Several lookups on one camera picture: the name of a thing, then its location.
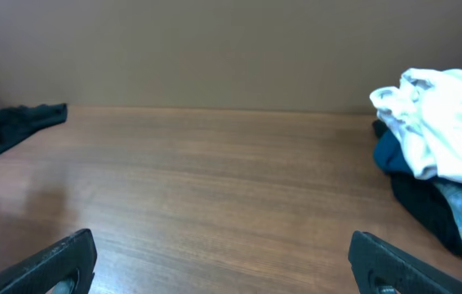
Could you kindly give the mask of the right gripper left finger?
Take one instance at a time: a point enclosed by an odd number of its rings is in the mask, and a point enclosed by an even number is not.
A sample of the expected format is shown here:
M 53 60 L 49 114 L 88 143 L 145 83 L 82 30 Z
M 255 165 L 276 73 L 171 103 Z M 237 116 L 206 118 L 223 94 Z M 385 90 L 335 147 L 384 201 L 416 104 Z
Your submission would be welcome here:
M 80 229 L 0 272 L 0 294 L 88 293 L 97 260 L 92 232 Z

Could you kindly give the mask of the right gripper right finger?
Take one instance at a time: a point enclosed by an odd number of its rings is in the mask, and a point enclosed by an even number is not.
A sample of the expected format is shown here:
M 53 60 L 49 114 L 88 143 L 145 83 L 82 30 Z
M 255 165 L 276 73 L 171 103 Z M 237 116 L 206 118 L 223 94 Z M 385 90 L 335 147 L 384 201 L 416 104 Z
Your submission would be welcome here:
M 348 260 L 361 294 L 462 294 L 462 282 L 384 240 L 355 231 Z

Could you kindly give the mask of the white t-shirt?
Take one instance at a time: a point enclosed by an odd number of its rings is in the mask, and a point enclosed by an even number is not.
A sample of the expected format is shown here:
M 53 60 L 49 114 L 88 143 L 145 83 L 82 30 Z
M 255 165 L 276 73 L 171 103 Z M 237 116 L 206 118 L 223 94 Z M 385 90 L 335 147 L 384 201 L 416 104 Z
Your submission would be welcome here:
M 462 69 L 408 69 L 369 98 L 415 178 L 462 184 Z

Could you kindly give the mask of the black garment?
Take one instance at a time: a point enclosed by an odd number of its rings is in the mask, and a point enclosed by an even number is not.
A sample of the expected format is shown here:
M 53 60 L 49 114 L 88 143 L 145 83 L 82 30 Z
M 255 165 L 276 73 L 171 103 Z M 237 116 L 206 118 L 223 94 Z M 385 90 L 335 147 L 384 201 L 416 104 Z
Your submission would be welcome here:
M 66 104 L 0 109 L 0 154 L 42 129 L 65 123 L 67 117 Z

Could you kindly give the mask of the dark folded garment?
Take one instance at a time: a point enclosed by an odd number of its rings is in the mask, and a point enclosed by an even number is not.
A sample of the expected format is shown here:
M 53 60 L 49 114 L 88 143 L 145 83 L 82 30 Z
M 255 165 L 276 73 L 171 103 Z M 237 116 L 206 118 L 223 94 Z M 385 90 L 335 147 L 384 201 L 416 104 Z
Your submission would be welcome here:
M 373 131 L 389 130 L 380 120 L 375 120 L 372 128 Z M 462 240 L 448 202 L 440 191 L 426 180 L 418 180 L 401 173 L 384 174 L 389 177 L 393 196 L 400 204 L 432 233 L 445 249 L 462 257 Z

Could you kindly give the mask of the blue folded shirt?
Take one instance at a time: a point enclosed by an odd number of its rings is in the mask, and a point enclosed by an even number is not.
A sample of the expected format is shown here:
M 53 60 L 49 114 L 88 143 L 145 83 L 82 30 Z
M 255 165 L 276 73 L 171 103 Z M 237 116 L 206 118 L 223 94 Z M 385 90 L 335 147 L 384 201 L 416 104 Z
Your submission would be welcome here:
M 401 173 L 414 177 L 413 171 L 406 163 L 401 146 L 393 133 L 387 129 L 375 129 L 374 133 L 378 140 L 373 152 L 375 164 L 384 173 Z M 439 181 L 442 183 L 455 184 L 462 188 L 461 183 L 443 179 L 438 176 L 427 178 L 426 181 Z

